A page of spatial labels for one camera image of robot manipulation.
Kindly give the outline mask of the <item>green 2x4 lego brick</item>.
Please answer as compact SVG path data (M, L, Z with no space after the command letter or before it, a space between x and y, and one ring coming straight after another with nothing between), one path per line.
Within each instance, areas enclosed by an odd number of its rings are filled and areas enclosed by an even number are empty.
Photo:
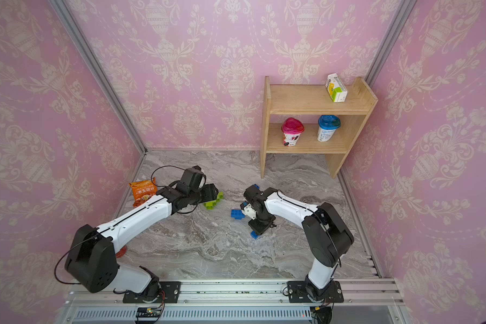
M217 194L217 197L215 200L213 201L209 201L209 202L204 202L203 205L204 207L206 208L206 210L213 210L214 208L216 208L216 206L221 202L221 200L224 199L224 193L223 192L219 192Z

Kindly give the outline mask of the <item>blue lego brick assembly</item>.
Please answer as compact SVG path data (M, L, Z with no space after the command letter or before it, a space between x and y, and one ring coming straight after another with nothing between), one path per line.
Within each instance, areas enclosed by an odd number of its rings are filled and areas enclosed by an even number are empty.
M235 220L243 220L246 217L245 214L240 209L232 209L230 216Z

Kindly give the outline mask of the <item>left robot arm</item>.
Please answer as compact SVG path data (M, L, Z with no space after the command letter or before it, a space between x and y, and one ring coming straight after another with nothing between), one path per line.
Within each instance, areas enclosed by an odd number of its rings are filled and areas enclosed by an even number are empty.
M162 299L165 294L158 276L146 267L119 263L117 253L157 222L182 213L186 207L215 201L218 194L199 166L185 169L179 180L161 187L128 213L96 227L79 228L62 257L64 269L90 293L132 293L146 303Z

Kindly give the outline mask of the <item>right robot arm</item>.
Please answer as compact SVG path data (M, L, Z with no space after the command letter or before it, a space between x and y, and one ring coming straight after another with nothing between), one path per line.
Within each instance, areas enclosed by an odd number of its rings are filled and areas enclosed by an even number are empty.
M335 207L328 202L311 205L287 197L280 190L249 186L244 191L245 201L240 205L250 218L248 225L255 236L275 226L281 217L304 230L310 251L314 256L312 267L305 278L306 292L314 301L329 298L336 287L333 283L342 257L349 251L355 238Z

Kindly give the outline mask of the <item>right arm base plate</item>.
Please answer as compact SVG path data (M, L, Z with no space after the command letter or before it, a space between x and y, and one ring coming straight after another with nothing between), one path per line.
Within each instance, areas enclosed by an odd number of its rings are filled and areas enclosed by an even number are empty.
M288 297L290 303L329 302L332 304L344 302L340 282L334 280L322 289L306 281L289 281L284 294Z

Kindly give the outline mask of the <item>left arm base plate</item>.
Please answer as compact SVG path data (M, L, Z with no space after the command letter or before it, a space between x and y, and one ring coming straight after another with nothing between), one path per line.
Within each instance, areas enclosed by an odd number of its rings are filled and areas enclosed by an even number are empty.
M163 281L150 283L142 293L128 291L124 294L124 304L157 303L176 304L180 296L182 282Z

